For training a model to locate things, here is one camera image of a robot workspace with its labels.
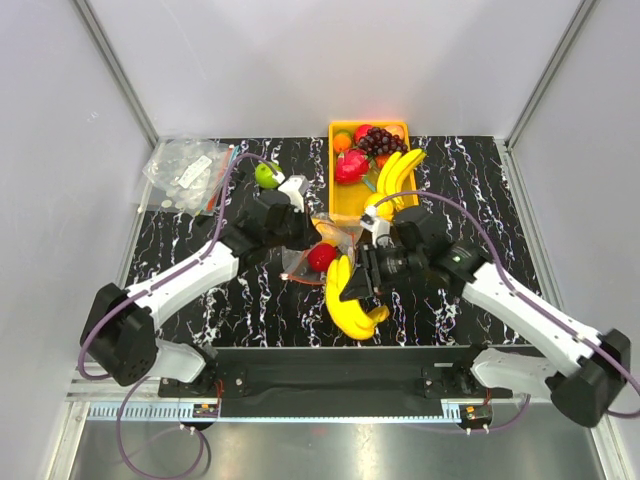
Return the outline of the yellow banana bunch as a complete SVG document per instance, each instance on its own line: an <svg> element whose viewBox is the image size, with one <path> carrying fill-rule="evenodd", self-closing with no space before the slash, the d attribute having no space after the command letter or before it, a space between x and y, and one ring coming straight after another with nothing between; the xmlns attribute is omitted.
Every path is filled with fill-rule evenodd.
<svg viewBox="0 0 640 480"><path fill-rule="evenodd" d="M333 323L349 338L357 341L371 339L377 325L390 315L386 305L366 312L358 300L343 301L340 295L351 278L352 265L347 255L334 259L328 269L325 304Z"/></svg>
<svg viewBox="0 0 640 480"><path fill-rule="evenodd" d="M407 153L393 153L378 175L377 192L384 195L399 193L405 179L426 156L426 152L422 149L414 149Z"/></svg>

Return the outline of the green apple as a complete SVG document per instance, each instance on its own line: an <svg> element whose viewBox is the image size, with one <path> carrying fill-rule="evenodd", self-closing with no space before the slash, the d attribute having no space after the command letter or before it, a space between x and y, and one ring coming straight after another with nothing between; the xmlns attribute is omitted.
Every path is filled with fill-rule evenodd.
<svg viewBox="0 0 640 480"><path fill-rule="evenodd" d="M254 170L256 183L263 189L276 189L279 182L274 178L274 171L281 172L279 165L270 162L269 165L260 162Z"/></svg>

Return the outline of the red apple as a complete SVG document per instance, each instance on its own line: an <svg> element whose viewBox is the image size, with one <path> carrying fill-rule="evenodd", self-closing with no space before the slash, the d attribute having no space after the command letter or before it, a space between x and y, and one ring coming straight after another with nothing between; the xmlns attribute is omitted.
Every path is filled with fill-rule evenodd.
<svg viewBox="0 0 640 480"><path fill-rule="evenodd" d="M307 262L315 272L326 272L336 258L337 248L326 242L314 246L307 254Z"/></svg>

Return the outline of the clear zip bag orange zipper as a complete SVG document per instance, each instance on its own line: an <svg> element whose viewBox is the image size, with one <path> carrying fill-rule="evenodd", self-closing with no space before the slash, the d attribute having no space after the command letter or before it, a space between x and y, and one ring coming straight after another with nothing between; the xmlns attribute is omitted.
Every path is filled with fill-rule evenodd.
<svg viewBox="0 0 640 480"><path fill-rule="evenodd" d="M316 213L312 224L321 238L303 251L282 248L281 261L284 281L310 286L326 283L330 264L342 256L354 263L358 241L363 233L357 216Z"/></svg>

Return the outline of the yellow mango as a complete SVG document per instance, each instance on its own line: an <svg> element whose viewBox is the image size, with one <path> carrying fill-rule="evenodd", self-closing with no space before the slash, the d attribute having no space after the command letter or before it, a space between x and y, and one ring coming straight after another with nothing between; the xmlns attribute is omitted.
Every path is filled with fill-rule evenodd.
<svg viewBox="0 0 640 480"><path fill-rule="evenodd" d="M321 242L338 249L347 249L351 245L351 236L327 219L313 218L312 223L321 235Z"/></svg>

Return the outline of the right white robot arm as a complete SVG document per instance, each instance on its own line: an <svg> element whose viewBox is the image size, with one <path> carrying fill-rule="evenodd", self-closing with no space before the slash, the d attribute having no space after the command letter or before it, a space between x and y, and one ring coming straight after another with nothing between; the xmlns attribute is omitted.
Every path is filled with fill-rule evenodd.
<svg viewBox="0 0 640 480"><path fill-rule="evenodd" d="M410 207L387 221L368 206L360 223L372 240L360 246L355 269L339 289L341 300L378 295L401 280L423 280L498 318L538 350L530 357L470 348L450 375L463 395L502 388L544 398L574 423L592 428L628 384L627 336L616 329L602 334L564 314L482 247L438 233L426 209Z"/></svg>

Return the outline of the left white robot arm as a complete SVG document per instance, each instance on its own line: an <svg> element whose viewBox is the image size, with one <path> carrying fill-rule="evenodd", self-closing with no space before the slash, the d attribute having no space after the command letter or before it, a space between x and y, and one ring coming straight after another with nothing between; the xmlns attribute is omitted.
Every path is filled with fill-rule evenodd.
<svg viewBox="0 0 640 480"><path fill-rule="evenodd" d="M91 357L104 378L123 387L161 377L180 382L193 395L208 394L216 382L212 356L187 343L161 340L157 331L197 297L262 262L271 249L306 250L320 238L302 194L262 192L190 257L127 288L102 287L79 340L80 374L92 377L85 368Z"/></svg>

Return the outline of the stack of clear zip bags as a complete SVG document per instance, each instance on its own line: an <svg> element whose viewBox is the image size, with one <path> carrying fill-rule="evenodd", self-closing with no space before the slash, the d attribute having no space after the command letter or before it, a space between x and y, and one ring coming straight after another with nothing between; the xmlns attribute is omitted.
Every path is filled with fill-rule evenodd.
<svg viewBox="0 0 640 480"><path fill-rule="evenodd" d="M209 139L162 140L142 169L149 210L210 215L235 146Z"/></svg>

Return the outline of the yellow plastic fruit tray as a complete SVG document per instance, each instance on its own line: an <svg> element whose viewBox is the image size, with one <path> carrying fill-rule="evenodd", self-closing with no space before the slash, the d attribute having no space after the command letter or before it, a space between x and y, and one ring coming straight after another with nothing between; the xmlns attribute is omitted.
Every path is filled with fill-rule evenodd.
<svg viewBox="0 0 640 480"><path fill-rule="evenodd" d="M405 122L400 121L334 121L329 124L329 155L328 155L328 211L331 218L337 223L345 223L345 220L339 220L339 216L343 217L360 217L364 213L364 203L366 199L373 193L376 193L376 183L380 173L380 164L376 156L369 156L370 169L368 173L357 183L342 185L338 184L334 179L334 169L337 157L333 151L333 137L339 130L349 131L352 135L355 129L362 124L370 124L372 127L385 128L388 126L397 126L403 133L404 142L409 146L409 129Z"/></svg>

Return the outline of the yellow pear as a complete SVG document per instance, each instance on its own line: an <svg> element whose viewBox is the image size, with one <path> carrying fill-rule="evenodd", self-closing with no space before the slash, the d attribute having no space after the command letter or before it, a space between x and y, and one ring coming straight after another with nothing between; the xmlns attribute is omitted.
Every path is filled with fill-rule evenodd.
<svg viewBox="0 0 640 480"><path fill-rule="evenodd" d="M383 202L385 195L382 193L371 194L364 203L364 213L373 216L373 210L384 220L391 221L395 213L395 205L392 200Z"/></svg>

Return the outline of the pink dragon fruit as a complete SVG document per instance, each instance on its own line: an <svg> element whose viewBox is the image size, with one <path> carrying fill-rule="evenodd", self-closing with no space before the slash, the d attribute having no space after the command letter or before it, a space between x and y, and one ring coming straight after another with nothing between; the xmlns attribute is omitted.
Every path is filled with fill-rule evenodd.
<svg viewBox="0 0 640 480"><path fill-rule="evenodd" d="M334 169L334 179L338 184L349 185L359 182L370 169L370 159L364 150L352 148L340 153Z"/></svg>

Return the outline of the orange fruit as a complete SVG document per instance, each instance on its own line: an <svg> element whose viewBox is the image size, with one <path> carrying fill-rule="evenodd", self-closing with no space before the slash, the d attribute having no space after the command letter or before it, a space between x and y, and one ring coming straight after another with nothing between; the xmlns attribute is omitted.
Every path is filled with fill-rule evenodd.
<svg viewBox="0 0 640 480"><path fill-rule="evenodd" d="M339 130L333 137L333 151L336 154L349 150L353 145L353 138L349 131Z"/></svg>

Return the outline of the yellow banana bunch in tray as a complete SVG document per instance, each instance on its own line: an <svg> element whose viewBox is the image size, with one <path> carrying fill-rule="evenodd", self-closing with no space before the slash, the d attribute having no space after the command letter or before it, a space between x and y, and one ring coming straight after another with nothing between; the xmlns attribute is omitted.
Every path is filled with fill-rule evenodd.
<svg viewBox="0 0 640 480"><path fill-rule="evenodd" d="M377 192L384 195L399 193L405 179L426 156L426 152L422 149L414 149L407 153L393 153L378 175Z"/></svg>

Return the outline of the red peach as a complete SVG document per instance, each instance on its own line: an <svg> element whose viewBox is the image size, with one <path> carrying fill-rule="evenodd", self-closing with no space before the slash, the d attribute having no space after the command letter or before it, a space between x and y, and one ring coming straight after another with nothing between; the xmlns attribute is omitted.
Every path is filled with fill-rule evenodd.
<svg viewBox="0 0 640 480"><path fill-rule="evenodd" d="M353 134L354 143L358 144L361 141L361 139L368 134L368 132L369 132L369 130L371 128L372 128L372 125L370 125L370 124L359 125L355 129L354 134Z"/></svg>

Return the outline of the dark purple grape bunch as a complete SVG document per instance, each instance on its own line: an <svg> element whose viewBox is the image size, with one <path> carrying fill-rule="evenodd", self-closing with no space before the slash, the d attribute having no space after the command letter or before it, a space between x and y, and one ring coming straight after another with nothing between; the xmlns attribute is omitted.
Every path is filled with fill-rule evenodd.
<svg viewBox="0 0 640 480"><path fill-rule="evenodd" d="M372 156L408 152L408 146L405 144L403 136L381 127L369 128L358 137L356 146Z"/></svg>

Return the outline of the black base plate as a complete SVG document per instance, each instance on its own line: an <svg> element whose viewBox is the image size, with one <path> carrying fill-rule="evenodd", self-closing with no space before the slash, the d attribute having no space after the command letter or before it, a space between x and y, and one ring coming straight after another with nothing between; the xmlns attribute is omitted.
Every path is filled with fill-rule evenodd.
<svg viewBox="0 0 640 480"><path fill-rule="evenodd" d="M392 391L419 398L483 398L487 389L471 375L482 346L223 348L200 385L162 379L165 398L256 398L264 393Z"/></svg>

